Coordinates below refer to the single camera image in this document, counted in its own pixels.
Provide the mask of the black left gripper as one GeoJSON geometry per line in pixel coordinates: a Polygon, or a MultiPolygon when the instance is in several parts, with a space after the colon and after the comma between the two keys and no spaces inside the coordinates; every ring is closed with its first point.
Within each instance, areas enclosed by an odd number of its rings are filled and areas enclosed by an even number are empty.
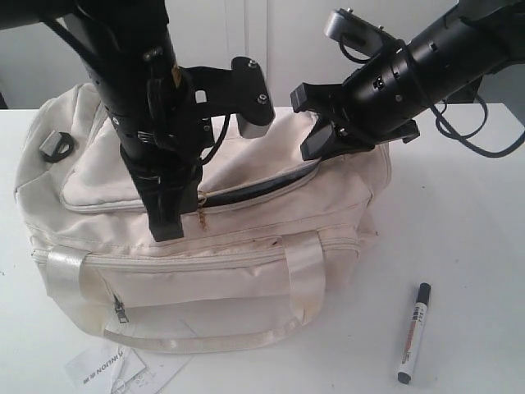
{"type": "Polygon", "coordinates": [[[213,146],[213,117],[205,103],[105,103],[121,143],[121,158],[148,214],[156,241],[184,235],[180,213],[199,205],[202,152],[213,146]]]}

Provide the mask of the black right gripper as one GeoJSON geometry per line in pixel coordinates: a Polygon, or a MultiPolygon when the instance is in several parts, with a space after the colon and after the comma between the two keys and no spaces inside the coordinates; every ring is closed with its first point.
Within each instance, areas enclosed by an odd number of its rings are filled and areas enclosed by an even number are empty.
{"type": "Polygon", "coordinates": [[[326,160],[340,148],[374,148],[420,136],[414,117],[421,96],[406,53],[374,57],[339,84],[302,83],[290,94],[294,112],[319,113],[319,122],[300,145],[302,159],[326,160]]]}

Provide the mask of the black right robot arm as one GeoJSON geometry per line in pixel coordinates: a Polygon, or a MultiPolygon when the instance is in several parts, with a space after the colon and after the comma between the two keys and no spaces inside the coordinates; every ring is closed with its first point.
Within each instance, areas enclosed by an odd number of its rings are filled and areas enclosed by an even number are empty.
{"type": "Polygon", "coordinates": [[[295,112],[317,115],[300,147],[306,160],[415,140],[420,113],[524,61],[521,1],[459,1],[409,41],[344,8],[324,32],[358,68],[339,84],[303,83],[291,93],[295,112]]]}

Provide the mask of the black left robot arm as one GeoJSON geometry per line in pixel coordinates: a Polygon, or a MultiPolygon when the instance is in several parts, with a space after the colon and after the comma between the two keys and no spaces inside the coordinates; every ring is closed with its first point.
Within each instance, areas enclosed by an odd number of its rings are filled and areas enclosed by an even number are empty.
{"type": "Polygon", "coordinates": [[[197,208],[211,121],[178,66],[162,1],[4,1],[5,30],[46,25],[81,59],[120,142],[156,241],[197,208]]]}

